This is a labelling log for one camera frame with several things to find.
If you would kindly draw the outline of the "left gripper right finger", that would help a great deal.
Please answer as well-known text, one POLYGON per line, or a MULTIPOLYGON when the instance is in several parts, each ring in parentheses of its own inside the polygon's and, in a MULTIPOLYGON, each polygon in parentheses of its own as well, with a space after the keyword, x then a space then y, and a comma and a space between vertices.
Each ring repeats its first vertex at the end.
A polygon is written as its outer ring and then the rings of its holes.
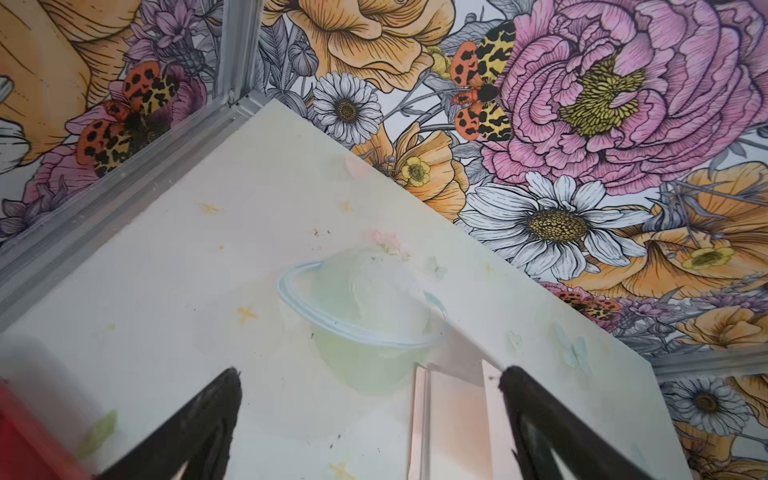
POLYGON ((649 477, 521 367, 503 371, 498 387, 524 479, 649 477))

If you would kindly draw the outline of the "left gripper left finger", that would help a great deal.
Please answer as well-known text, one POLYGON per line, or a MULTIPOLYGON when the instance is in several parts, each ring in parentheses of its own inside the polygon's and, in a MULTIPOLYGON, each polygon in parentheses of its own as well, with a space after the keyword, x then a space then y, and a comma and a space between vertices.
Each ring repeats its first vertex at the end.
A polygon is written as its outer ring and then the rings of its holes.
POLYGON ((222 371, 98 479, 222 479, 242 402, 238 371, 222 371))

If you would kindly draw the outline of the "pink elephant photo album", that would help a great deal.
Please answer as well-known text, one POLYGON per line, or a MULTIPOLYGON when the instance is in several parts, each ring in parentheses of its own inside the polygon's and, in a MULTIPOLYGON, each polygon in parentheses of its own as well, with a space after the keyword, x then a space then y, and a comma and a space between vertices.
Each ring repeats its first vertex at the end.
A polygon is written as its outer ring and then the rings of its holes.
POLYGON ((408 479, 521 479, 501 372, 482 359, 464 379, 437 365, 414 372, 408 479))

